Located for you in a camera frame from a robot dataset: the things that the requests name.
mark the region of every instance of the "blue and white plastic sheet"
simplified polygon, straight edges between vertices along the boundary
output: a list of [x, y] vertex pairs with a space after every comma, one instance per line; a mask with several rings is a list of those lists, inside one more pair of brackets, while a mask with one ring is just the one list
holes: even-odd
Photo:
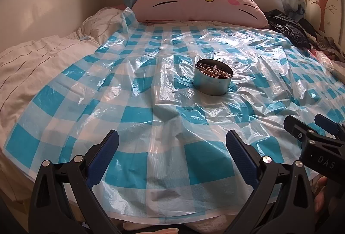
[[[120, 146], [93, 188], [109, 216], [172, 224], [236, 214], [252, 189], [225, 147], [229, 130], [292, 163], [301, 150], [283, 129], [287, 115], [322, 134], [316, 114], [344, 121], [344, 85], [280, 33], [146, 26], [129, 9], [122, 17], [122, 28], [47, 84], [13, 127], [4, 153], [32, 180], [43, 160], [84, 155], [114, 129]], [[234, 70], [224, 96], [192, 87], [201, 58]]]

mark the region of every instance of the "semicircular headboard cushion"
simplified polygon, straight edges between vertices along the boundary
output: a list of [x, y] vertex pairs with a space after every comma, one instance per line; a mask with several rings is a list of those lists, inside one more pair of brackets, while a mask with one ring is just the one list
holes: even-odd
[[138, 21], [219, 21], [264, 28], [267, 19], [253, 0], [138, 0]]

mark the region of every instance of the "metal tin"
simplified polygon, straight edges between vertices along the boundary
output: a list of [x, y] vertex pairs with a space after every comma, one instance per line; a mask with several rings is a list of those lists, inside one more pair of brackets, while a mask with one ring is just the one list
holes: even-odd
[[[208, 74], [202, 73], [198, 64], [207, 64], [209, 66], [217, 66], [223, 69], [225, 72], [230, 74], [227, 78], [217, 78], [212, 77]], [[231, 67], [215, 59], [201, 59], [195, 64], [194, 77], [193, 77], [193, 86], [195, 89], [203, 92], [204, 94], [211, 96], [221, 96], [224, 95], [230, 86], [230, 82], [234, 72]]]

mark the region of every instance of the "pink cheek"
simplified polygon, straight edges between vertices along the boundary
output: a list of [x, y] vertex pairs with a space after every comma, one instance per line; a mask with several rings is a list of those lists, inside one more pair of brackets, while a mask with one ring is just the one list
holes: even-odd
[[240, 5], [240, 3], [237, 1], [237, 0], [228, 0], [228, 2], [231, 4], [231, 5]]

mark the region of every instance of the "silver screw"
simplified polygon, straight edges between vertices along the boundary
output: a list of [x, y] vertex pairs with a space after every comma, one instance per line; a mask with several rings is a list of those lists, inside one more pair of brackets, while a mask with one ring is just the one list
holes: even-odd
[[303, 163], [301, 162], [301, 161], [296, 161], [295, 162], [295, 165], [297, 166], [297, 167], [303, 167]]
[[264, 156], [263, 158], [262, 158], [262, 160], [265, 162], [265, 163], [271, 163], [272, 162], [272, 158], [271, 157], [268, 157], [268, 156]]
[[49, 161], [49, 160], [44, 160], [44, 161], [42, 162], [42, 166], [43, 166], [43, 167], [47, 167], [47, 166], [49, 166], [49, 164], [50, 164], [50, 161]]
[[73, 158], [73, 161], [76, 162], [76, 163], [79, 163], [83, 160], [83, 156], [81, 155], [77, 155]]

